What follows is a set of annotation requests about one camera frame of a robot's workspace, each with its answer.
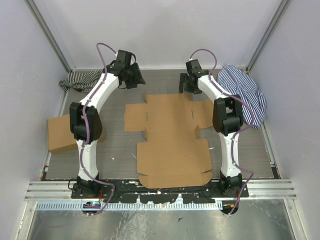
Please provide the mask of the right aluminium frame post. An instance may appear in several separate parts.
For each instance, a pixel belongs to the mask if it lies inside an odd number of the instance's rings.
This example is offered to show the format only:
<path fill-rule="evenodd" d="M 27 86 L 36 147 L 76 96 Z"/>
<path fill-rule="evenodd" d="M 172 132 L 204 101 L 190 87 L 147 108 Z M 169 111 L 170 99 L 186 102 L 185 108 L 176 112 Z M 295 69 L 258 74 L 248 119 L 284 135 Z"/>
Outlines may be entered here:
<path fill-rule="evenodd" d="M 249 74 L 253 67 L 255 66 L 257 60 L 259 59 L 262 51 L 264 50 L 266 44 L 268 43 L 269 39 L 271 38 L 273 32 L 275 31 L 277 25 L 279 24 L 282 16 L 285 14 L 288 6 L 290 5 L 291 0 L 281 0 L 275 13 L 273 14 L 261 40 L 259 41 L 249 63 L 246 67 L 245 71 Z"/>

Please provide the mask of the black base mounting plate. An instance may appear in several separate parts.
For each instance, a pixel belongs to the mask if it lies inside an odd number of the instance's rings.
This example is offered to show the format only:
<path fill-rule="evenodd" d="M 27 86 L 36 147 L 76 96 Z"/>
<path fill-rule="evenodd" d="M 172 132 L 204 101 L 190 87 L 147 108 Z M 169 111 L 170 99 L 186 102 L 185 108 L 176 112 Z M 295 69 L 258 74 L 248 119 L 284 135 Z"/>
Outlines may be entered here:
<path fill-rule="evenodd" d="M 223 193 L 219 183 L 212 180 L 202 186 L 178 188 L 146 188 L 136 179 L 107 179 L 107 183 L 115 186 L 115 192 L 108 185 L 93 184 L 93 190 L 82 189 L 77 183 L 68 188 L 71 190 L 72 199 L 100 199 L 104 203 L 110 198 L 110 203 L 147 204 L 174 203 L 182 197 L 183 204 L 214 203 L 216 198 L 236 198 L 239 190 Z"/>

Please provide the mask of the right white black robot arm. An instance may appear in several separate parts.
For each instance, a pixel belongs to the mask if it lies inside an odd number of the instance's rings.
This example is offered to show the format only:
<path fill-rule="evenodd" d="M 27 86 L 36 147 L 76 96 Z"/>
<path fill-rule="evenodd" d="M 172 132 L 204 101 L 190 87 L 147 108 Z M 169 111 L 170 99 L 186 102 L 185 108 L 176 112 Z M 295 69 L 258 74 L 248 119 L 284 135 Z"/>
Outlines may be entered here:
<path fill-rule="evenodd" d="M 205 93 L 213 103 L 212 124 L 219 135 L 222 153 L 219 188 L 225 197 L 232 197 L 242 187 L 239 167 L 238 131 L 243 126 L 242 103 L 214 80 L 209 70 L 202 69 L 197 59 L 186 62 L 187 73 L 180 74 L 179 92 Z"/>

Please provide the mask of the folded brown cardboard box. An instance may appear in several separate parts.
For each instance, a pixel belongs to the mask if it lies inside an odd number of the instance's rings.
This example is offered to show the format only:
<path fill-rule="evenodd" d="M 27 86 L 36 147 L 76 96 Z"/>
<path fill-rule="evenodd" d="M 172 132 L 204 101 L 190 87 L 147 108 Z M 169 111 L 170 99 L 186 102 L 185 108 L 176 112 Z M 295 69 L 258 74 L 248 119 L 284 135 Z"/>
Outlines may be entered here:
<path fill-rule="evenodd" d="M 70 130 L 69 114 L 47 120 L 47 147 L 53 155 L 71 150 L 79 151 L 79 146 Z"/>

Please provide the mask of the black white striped cloth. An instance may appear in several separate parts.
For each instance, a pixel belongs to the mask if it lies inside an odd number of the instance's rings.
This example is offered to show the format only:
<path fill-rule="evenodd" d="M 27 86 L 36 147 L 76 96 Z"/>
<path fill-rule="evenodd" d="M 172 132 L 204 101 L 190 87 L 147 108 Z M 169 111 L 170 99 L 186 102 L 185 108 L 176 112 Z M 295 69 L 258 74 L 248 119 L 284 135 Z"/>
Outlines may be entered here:
<path fill-rule="evenodd" d="M 74 89 L 80 93 L 89 93 L 99 81 L 102 73 L 102 69 L 84 72 L 69 72 L 66 79 L 61 80 L 58 85 L 65 92 L 69 89 Z"/>

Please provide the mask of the blue white striped cloth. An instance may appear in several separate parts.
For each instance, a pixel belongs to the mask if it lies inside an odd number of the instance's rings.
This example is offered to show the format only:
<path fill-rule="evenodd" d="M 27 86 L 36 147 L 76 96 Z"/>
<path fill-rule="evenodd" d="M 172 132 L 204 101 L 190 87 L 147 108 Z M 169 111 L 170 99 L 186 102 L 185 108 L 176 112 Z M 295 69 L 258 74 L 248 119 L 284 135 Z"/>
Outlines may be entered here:
<path fill-rule="evenodd" d="M 267 100 L 252 77 L 233 65 L 225 65 L 217 76 L 218 84 L 231 95 L 240 96 L 243 119 L 258 129 L 266 119 Z"/>

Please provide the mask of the brown cardboard box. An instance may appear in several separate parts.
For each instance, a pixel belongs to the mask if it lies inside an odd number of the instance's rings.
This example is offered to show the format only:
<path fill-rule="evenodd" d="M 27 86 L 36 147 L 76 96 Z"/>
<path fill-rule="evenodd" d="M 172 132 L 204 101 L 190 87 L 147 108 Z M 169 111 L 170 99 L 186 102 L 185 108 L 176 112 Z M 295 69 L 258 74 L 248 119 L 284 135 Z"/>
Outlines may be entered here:
<path fill-rule="evenodd" d="M 53 155 L 71 150 L 79 151 L 79 146 L 70 130 L 69 114 L 47 120 L 47 147 Z"/>
<path fill-rule="evenodd" d="M 208 140 L 200 130 L 213 126 L 210 99 L 188 93 L 145 95 L 145 103 L 126 104 L 124 130 L 144 132 L 137 143 L 136 170 L 149 189 L 198 187 L 213 173 Z"/>

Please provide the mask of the left aluminium frame post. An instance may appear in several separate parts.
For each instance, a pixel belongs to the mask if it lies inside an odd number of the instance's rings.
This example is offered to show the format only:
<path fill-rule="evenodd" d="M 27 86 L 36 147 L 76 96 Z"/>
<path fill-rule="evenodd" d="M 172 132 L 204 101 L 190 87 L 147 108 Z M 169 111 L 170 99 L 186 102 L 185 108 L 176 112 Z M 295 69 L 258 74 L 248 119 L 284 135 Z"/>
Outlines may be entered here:
<path fill-rule="evenodd" d="M 50 19 L 51 16 L 46 4 L 41 0 L 25 0 L 24 2 L 38 23 L 64 69 L 67 72 L 73 72 L 76 69 L 76 66 L 74 65 L 67 47 L 61 39 L 59 31 L 55 29 L 53 20 Z"/>

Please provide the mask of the aluminium front rail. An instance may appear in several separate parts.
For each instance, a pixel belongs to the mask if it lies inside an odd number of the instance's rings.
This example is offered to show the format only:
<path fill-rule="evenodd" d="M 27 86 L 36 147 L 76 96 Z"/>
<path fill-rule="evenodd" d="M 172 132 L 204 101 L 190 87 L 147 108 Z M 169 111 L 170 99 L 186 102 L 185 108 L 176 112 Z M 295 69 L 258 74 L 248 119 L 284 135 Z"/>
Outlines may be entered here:
<path fill-rule="evenodd" d="M 246 184 L 249 199 L 290 199 L 297 198 L 292 181 L 289 179 L 251 179 Z M 26 201 L 71 200 L 72 191 L 67 181 L 31 181 L 24 199 Z"/>

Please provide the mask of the aluminium frame post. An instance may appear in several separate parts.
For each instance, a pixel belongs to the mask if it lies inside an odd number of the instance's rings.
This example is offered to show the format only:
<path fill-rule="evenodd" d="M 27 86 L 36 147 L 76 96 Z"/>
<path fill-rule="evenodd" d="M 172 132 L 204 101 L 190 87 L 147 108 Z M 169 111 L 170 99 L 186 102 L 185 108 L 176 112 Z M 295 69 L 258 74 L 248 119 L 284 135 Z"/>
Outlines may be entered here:
<path fill-rule="evenodd" d="M 273 14 L 261 40 L 259 41 L 249 63 L 246 67 L 245 71 L 249 74 L 253 67 L 255 66 L 257 60 L 259 59 L 262 51 L 264 50 L 266 44 L 268 43 L 269 39 L 271 38 L 273 32 L 275 31 L 277 25 L 279 24 L 282 16 L 285 14 L 288 6 L 290 5 L 291 0 L 281 0 L 275 13 Z"/>
<path fill-rule="evenodd" d="M 50 19 L 51 16 L 46 4 L 41 0 L 25 0 L 24 2 L 38 23 L 64 69 L 67 72 L 73 72 L 76 69 L 76 66 L 74 65 L 67 47 L 61 39 L 59 31 L 55 29 L 53 20 Z"/>

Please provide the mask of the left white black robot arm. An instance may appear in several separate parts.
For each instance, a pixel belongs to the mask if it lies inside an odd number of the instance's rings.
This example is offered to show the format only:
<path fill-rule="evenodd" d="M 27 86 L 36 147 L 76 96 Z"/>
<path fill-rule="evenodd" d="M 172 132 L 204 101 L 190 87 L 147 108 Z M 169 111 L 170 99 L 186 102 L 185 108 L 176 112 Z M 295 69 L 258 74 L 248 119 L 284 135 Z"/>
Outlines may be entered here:
<path fill-rule="evenodd" d="M 136 56 L 125 50 L 119 50 L 116 59 L 104 66 L 92 90 L 80 102 L 72 102 L 69 106 L 70 131 L 79 155 L 79 171 L 73 190 L 91 199 L 100 194 L 103 184 L 97 168 L 97 144 L 103 130 L 100 111 L 111 93 L 122 84 L 125 89 L 145 84 Z"/>

